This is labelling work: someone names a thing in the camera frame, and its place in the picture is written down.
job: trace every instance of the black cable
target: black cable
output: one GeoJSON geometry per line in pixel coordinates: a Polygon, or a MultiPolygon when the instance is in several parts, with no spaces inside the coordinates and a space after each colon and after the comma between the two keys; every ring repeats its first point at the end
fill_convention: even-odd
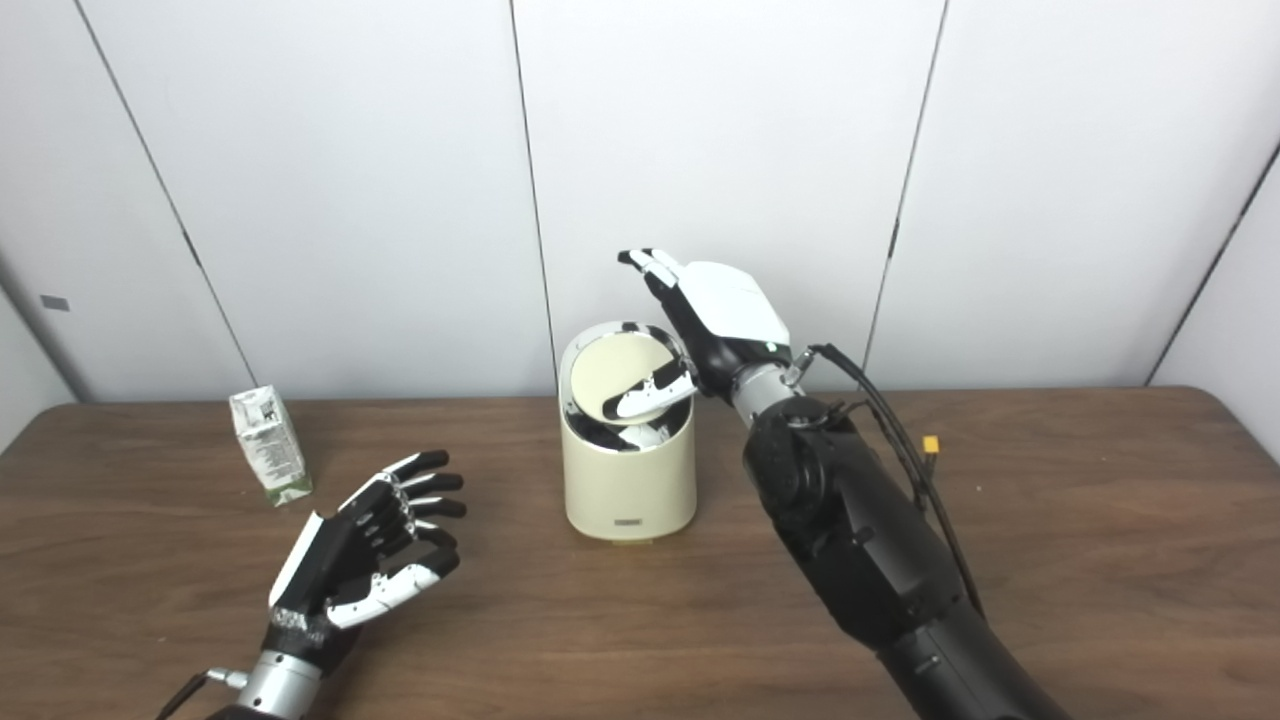
{"type": "Polygon", "coordinates": [[[942,528],[942,534],[947,538],[947,544],[951,546],[951,557],[955,559],[956,568],[960,569],[960,579],[964,582],[965,592],[969,593],[969,602],[978,611],[978,615],[986,619],[987,611],[983,610],[982,600],[978,597],[978,587],[973,582],[973,573],[969,571],[969,562],[964,559],[964,552],[960,551],[960,539],[956,538],[955,529],[951,528],[951,519],[947,518],[947,507],[942,505],[938,488],[933,484],[933,470],[937,468],[937,455],[929,455],[928,460],[924,461],[924,492],[929,495],[933,512],[938,516],[938,527],[942,528]]]}
{"type": "Polygon", "coordinates": [[[863,392],[867,393],[869,406],[872,409],[872,415],[881,427],[881,433],[884,434],[884,439],[888,441],[890,447],[893,448],[893,454],[897,455],[899,462],[902,464],[902,469],[906,471],[906,477],[911,483],[911,491],[915,495],[913,498],[915,506],[919,510],[924,510],[920,493],[923,492],[929,498],[929,505],[933,506],[933,514],[938,518],[938,527],[942,528],[942,536],[947,541],[947,546],[951,548],[951,557],[955,560],[956,569],[960,573],[960,582],[964,583],[965,593],[969,596],[969,602],[973,609],[978,611],[978,615],[986,618],[986,612],[982,607],[982,600],[978,597],[978,585],[973,580],[973,573],[969,571],[969,562],[964,557],[964,551],[960,550],[960,539],[955,534],[955,529],[951,527],[951,519],[947,516],[946,506],[942,503],[942,497],[938,495],[937,488],[933,486],[933,470],[934,470],[934,456],[929,456],[928,464],[920,457],[920,454],[915,450],[915,443],[911,442],[911,436],[908,434],[906,428],[902,425],[901,420],[897,419],[897,414],[890,407],[888,401],[884,396],[876,389],[870,378],[867,373],[858,366],[847,355],[840,351],[835,345],[810,345],[809,350],[813,350],[818,355],[822,355],[829,360],[833,365],[845,372],[850,378],[861,386],[863,392]]]}
{"type": "Polygon", "coordinates": [[[196,675],[192,675],[191,679],[187,680],[187,684],[178,691],[178,694],[173,696],[173,698],[160,708],[160,715],[156,715],[156,720],[165,720],[165,717],[177,712],[178,708],[182,707],[182,703],[191,700],[191,696],[196,694],[196,691],[205,687],[207,680],[207,673],[197,673],[196,675]]]}

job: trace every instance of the cream trash can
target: cream trash can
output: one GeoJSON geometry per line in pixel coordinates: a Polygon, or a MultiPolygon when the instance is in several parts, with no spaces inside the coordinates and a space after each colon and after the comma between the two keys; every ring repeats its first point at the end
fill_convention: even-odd
{"type": "Polygon", "coordinates": [[[564,511],[585,536],[641,541],[694,518],[694,401],[627,420],[600,407],[681,355],[660,328],[604,323],[570,342],[559,369],[564,511]]]}

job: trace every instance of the black robotic finger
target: black robotic finger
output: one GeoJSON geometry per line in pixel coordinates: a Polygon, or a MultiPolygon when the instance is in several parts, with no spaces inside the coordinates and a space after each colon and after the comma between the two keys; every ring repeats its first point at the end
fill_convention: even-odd
{"type": "Polygon", "coordinates": [[[449,464],[449,454],[447,451],[429,450],[426,452],[410,455],[408,457],[401,460],[399,462],[393,462],[383,468],[383,471],[394,477],[397,482],[403,482],[421,473],[422,470],[430,470],[433,468],[443,468],[444,465],[448,464],[449,464]]]}
{"type": "Polygon", "coordinates": [[[623,250],[622,252],[618,252],[618,263],[622,263],[623,265],[631,265],[632,268],[644,272],[644,265],[637,263],[635,258],[631,256],[630,250],[623,250]]]}
{"type": "Polygon", "coordinates": [[[462,559],[458,557],[458,551],[452,547],[438,547],[412,562],[406,562],[404,565],[389,570],[387,575],[394,575],[410,565],[421,565],[422,568],[435,573],[436,577],[444,578],[456,570],[461,562],[462,559]]]}
{"type": "Polygon", "coordinates": [[[388,525],[369,536],[369,547],[378,552],[387,552],[387,546],[397,544],[403,538],[408,538],[412,542],[413,530],[406,523],[401,521],[398,525],[388,525]]]}
{"type": "Polygon", "coordinates": [[[404,516],[404,506],[399,502],[393,502],[379,510],[378,515],[371,516],[360,528],[365,533],[365,537],[372,537],[374,534],[387,533],[389,528],[406,532],[406,521],[408,521],[408,518],[404,516]]]}
{"type": "Polygon", "coordinates": [[[344,502],[338,512],[349,518],[356,525],[364,527],[388,507],[398,506],[399,497],[396,495],[396,487],[375,475],[358,493],[344,502]]]}
{"type": "Polygon", "coordinates": [[[413,510],[415,518],[430,518],[433,515],[442,515],[444,518],[467,516],[466,505],[447,497],[420,497],[417,500],[408,501],[408,506],[413,510]]]}
{"type": "Polygon", "coordinates": [[[422,497],[436,492],[462,489],[462,475],[454,473],[431,473],[399,483],[408,497],[422,497]]]}
{"type": "Polygon", "coordinates": [[[378,561],[381,562],[383,560],[387,560],[388,557],[396,555],[397,552],[404,550],[411,544],[413,544],[413,536],[411,536],[407,532],[396,537],[394,539],[387,541],[379,544],[375,551],[378,555],[378,561]]]}
{"type": "Polygon", "coordinates": [[[417,539],[426,541],[434,544],[435,547],[448,547],[448,548],[458,547],[458,541],[454,539],[454,537],[451,536],[449,533],[444,532],[444,529],[436,525],[435,523],[428,523],[426,520],[415,520],[413,529],[415,529],[413,534],[417,536],[417,539]]]}

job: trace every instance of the black fingertip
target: black fingertip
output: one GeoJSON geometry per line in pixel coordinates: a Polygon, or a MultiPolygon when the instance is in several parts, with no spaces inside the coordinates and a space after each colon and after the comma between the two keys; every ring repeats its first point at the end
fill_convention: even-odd
{"type": "Polygon", "coordinates": [[[442,491],[462,489],[462,486],[466,484],[462,475],[457,473],[436,473],[435,479],[435,486],[442,491]]]}
{"type": "Polygon", "coordinates": [[[413,461],[413,465],[417,465],[417,470],[430,470],[431,468],[440,468],[448,464],[448,450],[424,450],[417,454],[417,460],[413,461]]]}
{"type": "Polygon", "coordinates": [[[600,414],[604,415],[605,420],[614,420],[614,421],[621,420],[622,415],[618,415],[618,405],[621,404],[622,404],[622,395],[614,395],[613,397],[605,400],[604,405],[600,406],[600,414]]]}
{"type": "Polygon", "coordinates": [[[461,519],[467,516],[466,502],[458,502],[457,500],[449,500],[447,497],[442,497],[440,501],[435,503],[435,510],[445,518],[461,519]]]}
{"type": "Polygon", "coordinates": [[[419,529],[417,539],[426,541],[434,544],[435,547],[443,547],[449,550],[458,547],[457,538],[454,538],[453,536],[442,529],[434,529],[434,530],[419,529]]]}
{"type": "Polygon", "coordinates": [[[413,544],[413,538],[408,533],[401,534],[378,548],[378,559],[387,560],[406,547],[413,544]]]}
{"type": "Polygon", "coordinates": [[[452,547],[440,547],[424,555],[417,564],[443,578],[458,569],[462,557],[452,547]]]}
{"type": "Polygon", "coordinates": [[[686,372],[685,360],[682,357],[673,357],[669,363],[659,365],[650,377],[653,378],[654,387],[666,389],[685,377],[686,372]]]}

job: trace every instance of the tabletop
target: tabletop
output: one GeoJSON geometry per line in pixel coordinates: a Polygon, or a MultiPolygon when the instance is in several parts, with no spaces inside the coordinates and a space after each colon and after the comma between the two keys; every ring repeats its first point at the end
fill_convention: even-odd
{"type": "MultiPolygon", "coordinates": [[[[1216,400],[887,395],[941,437],[989,620],[1069,712],[1276,716],[1280,469],[1216,400]]],[[[696,406],[698,515],[639,546],[566,520],[552,398],[289,410],[316,492],[280,509],[224,404],[63,406],[19,436],[0,456],[0,717],[150,719],[191,674],[248,669],[305,516],[435,447],[467,479],[468,518],[445,521],[462,566],[367,628],[310,720],[913,717],[773,536],[727,407],[696,406]]],[[[233,696],[210,685],[178,717],[233,696]]]]}

